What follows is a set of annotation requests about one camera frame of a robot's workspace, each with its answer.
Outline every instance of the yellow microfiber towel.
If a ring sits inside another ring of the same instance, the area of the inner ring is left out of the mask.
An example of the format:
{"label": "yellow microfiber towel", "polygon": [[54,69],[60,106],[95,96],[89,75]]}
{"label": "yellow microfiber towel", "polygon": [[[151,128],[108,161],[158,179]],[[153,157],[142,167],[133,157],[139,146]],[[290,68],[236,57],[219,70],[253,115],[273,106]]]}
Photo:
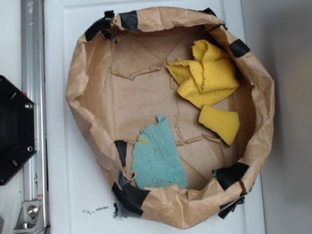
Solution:
{"label": "yellow microfiber towel", "polygon": [[209,105],[201,109],[198,122],[217,133],[229,146],[233,145],[240,126],[238,112],[221,111]]}
{"label": "yellow microfiber towel", "polygon": [[194,60],[182,60],[168,65],[179,84],[178,93],[202,109],[227,98],[239,87],[235,67],[225,51],[206,40],[197,40],[192,47]]}

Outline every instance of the black tape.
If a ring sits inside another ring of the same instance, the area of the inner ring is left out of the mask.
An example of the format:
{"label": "black tape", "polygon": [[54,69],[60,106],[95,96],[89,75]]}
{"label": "black tape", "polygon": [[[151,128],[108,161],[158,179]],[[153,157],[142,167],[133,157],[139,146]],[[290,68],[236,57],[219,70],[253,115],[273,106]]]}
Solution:
{"label": "black tape", "polygon": [[90,28],[84,33],[87,41],[92,41],[95,35],[102,30],[109,30],[112,21],[110,19],[101,18],[91,25]]}
{"label": "black tape", "polygon": [[127,142],[123,140],[116,140],[115,145],[117,147],[121,165],[126,166],[126,156],[127,156]]}
{"label": "black tape", "polygon": [[213,10],[210,9],[209,7],[208,7],[207,9],[203,10],[203,11],[200,11],[200,12],[206,13],[206,14],[208,14],[208,15],[216,16],[216,14],[213,12]]}
{"label": "black tape", "polygon": [[133,187],[122,174],[119,176],[119,184],[122,190],[119,189],[116,183],[114,183],[112,188],[119,208],[119,214],[125,217],[141,217],[143,214],[141,206],[150,191]]}
{"label": "black tape", "polygon": [[137,12],[131,11],[127,13],[120,13],[121,26],[131,32],[137,32]]}
{"label": "black tape", "polygon": [[248,165],[236,162],[231,167],[214,170],[213,175],[217,179],[223,190],[226,190],[232,184],[239,182],[248,168]]}
{"label": "black tape", "polygon": [[113,18],[113,17],[115,17],[115,13],[114,13],[114,11],[105,11],[104,12],[104,18]]}
{"label": "black tape", "polygon": [[240,198],[229,202],[228,204],[225,204],[220,207],[221,211],[218,213],[218,216],[222,219],[225,219],[225,217],[232,211],[234,212],[235,208],[239,204],[243,204],[245,202],[245,197],[241,196]]}
{"label": "black tape", "polygon": [[223,24],[220,24],[220,25],[218,25],[218,26],[212,28],[211,30],[209,30],[209,32],[211,32],[211,31],[213,31],[214,29],[219,28],[219,27],[221,27],[221,26],[223,26],[225,30],[228,30],[228,28],[225,26],[225,23],[223,23]]}
{"label": "black tape", "polygon": [[230,50],[235,58],[239,58],[247,54],[250,48],[241,39],[237,39],[230,44]]}

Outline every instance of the gray wall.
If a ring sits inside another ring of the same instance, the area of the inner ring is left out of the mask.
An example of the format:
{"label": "gray wall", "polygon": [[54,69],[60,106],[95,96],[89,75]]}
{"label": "gray wall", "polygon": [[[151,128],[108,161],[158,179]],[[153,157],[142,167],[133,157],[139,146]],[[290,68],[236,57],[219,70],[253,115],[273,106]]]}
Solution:
{"label": "gray wall", "polygon": [[261,172],[267,234],[312,233],[312,0],[242,0],[247,45],[276,85]]}

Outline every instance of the teal cloth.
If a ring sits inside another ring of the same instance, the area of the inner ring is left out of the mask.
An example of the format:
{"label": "teal cloth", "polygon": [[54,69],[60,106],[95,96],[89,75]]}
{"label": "teal cloth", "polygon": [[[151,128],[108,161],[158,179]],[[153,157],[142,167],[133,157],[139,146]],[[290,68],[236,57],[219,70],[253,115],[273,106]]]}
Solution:
{"label": "teal cloth", "polygon": [[141,131],[132,151],[136,185],[144,189],[177,184],[187,189],[189,182],[169,122],[162,115],[157,115],[157,119],[157,125],[148,125]]}

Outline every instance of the metal rail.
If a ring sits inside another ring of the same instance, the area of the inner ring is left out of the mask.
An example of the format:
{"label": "metal rail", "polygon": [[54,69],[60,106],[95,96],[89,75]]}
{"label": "metal rail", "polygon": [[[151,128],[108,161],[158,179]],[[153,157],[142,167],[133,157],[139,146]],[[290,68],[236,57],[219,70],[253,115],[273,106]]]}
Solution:
{"label": "metal rail", "polygon": [[42,0],[21,0],[22,91],[37,106],[37,152],[24,166],[24,202],[13,233],[46,233],[49,227],[43,29]]}

